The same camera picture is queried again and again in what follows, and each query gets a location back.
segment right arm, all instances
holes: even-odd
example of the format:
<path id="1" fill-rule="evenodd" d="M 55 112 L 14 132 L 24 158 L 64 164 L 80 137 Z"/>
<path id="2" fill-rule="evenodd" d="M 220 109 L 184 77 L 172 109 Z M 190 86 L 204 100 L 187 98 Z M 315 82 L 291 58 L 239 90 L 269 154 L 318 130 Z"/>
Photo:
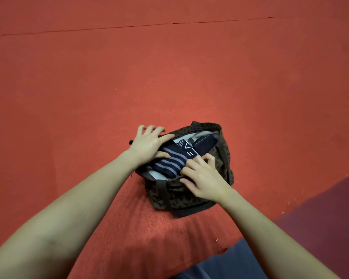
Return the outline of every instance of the right arm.
<path id="1" fill-rule="evenodd" d="M 212 155 L 189 159 L 181 173 L 195 182 L 180 180 L 195 196 L 217 202 L 230 215 L 268 278 L 339 278 L 231 188 Z"/>

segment hand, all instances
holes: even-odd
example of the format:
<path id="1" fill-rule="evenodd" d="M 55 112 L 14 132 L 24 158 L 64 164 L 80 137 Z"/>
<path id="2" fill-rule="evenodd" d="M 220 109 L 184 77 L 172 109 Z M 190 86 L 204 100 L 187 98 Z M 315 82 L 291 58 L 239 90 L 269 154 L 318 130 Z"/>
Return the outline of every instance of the hand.
<path id="1" fill-rule="evenodd" d="M 181 174 L 195 182 L 194 184 L 188 179 L 180 179 L 180 182 L 189 188 L 196 197 L 220 203 L 228 196 L 231 189 L 215 168 L 215 157 L 210 154 L 205 154 L 202 157 L 197 155 L 194 159 L 188 159 Z"/>
<path id="2" fill-rule="evenodd" d="M 158 152 L 159 147 L 165 142 L 173 139 L 174 134 L 167 134 L 162 137 L 158 137 L 160 133 L 165 132 L 164 127 L 156 128 L 153 125 L 146 127 L 141 125 L 138 127 L 137 136 L 130 148 L 127 150 L 135 156 L 137 159 L 138 167 L 144 165 L 155 158 L 169 158 L 169 154 L 166 152 Z"/>

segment left arm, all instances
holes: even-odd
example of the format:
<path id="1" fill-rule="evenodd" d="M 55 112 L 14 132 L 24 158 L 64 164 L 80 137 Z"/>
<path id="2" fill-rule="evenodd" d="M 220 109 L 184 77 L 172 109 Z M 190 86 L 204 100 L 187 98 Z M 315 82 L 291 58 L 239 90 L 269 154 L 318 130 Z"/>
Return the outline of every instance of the left arm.
<path id="1" fill-rule="evenodd" d="M 174 135 L 138 128 L 131 147 L 63 194 L 20 227 L 0 248 L 0 278 L 67 278 L 128 176 L 154 158 Z"/>

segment leopard print bag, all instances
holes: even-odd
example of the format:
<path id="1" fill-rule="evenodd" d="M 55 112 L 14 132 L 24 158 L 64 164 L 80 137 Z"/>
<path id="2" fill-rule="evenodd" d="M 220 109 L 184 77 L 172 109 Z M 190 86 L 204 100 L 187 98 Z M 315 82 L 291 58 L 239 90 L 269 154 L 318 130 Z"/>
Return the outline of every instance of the leopard print bag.
<path id="1" fill-rule="evenodd" d="M 229 147 L 226 144 L 222 134 L 222 128 L 219 124 L 193 121 L 190 126 L 180 128 L 168 134 L 174 134 L 175 137 L 173 139 L 177 139 L 181 136 L 201 131 L 204 131 L 204 133 L 209 133 L 209 131 L 211 131 L 218 139 L 218 142 L 209 153 L 216 159 L 215 164 L 217 171 L 230 186 L 233 185 L 234 175 L 230 169 Z M 179 181 L 181 178 L 190 179 L 187 176 L 182 175 L 174 179 L 158 180 L 149 173 L 150 169 L 150 165 L 145 164 L 139 167 L 135 172 L 144 178 L 145 189 L 154 208 L 168 210 L 177 217 L 184 217 L 215 205 L 213 201 L 196 197 Z"/>

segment finger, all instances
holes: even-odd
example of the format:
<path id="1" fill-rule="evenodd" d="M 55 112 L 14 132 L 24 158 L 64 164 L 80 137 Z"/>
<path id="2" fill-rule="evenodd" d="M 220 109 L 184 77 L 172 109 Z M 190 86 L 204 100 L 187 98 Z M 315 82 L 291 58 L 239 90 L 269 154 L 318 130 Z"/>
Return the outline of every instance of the finger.
<path id="1" fill-rule="evenodd" d="M 170 156 L 166 152 L 157 152 L 155 158 L 170 158 Z"/>
<path id="2" fill-rule="evenodd" d="M 157 129 L 155 129 L 155 131 L 153 132 L 153 135 L 158 137 L 160 133 L 165 132 L 165 131 L 166 130 L 164 129 L 163 126 L 159 126 L 159 127 L 157 127 Z"/>
<path id="3" fill-rule="evenodd" d="M 163 135 L 162 137 L 159 138 L 160 145 L 164 144 L 165 142 L 168 142 L 169 140 L 173 139 L 174 137 L 175 137 L 174 134 Z"/>
<path id="4" fill-rule="evenodd" d="M 189 177 L 192 180 L 196 179 L 195 178 L 196 172 L 194 170 L 192 170 L 191 168 L 186 167 L 186 166 L 181 169 L 181 175 L 185 175 L 185 176 Z"/>
<path id="5" fill-rule="evenodd" d="M 200 164 L 194 161 L 193 159 L 188 159 L 186 161 L 186 166 L 192 170 L 198 170 L 200 168 Z"/>
<path id="6" fill-rule="evenodd" d="M 190 180 L 187 180 L 185 178 L 181 178 L 180 182 L 182 184 L 184 184 L 196 197 L 199 196 L 199 189 Z"/>
<path id="7" fill-rule="evenodd" d="M 207 164 L 211 167 L 211 168 L 216 168 L 216 158 L 211 155 L 211 154 L 205 154 L 204 156 L 202 156 L 203 159 L 206 159 L 208 162 Z"/>
<path id="8" fill-rule="evenodd" d="M 150 126 L 146 129 L 144 135 L 149 135 L 149 134 L 151 134 L 151 132 L 152 132 L 155 128 L 156 128 L 155 126 L 150 125 Z"/>
<path id="9" fill-rule="evenodd" d="M 140 125 L 140 126 L 138 127 L 138 130 L 137 130 L 137 136 L 138 136 L 138 135 L 142 135 L 142 131 L 143 131 L 144 129 L 146 129 L 146 126 Z"/>
<path id="10" fill-rule="evenodd" d="M 200 165 L 206 165 L 206 162 L 200 155 L 197 155 L 195 158 L 193 158 L 193 161 L 196 161 Z"/>

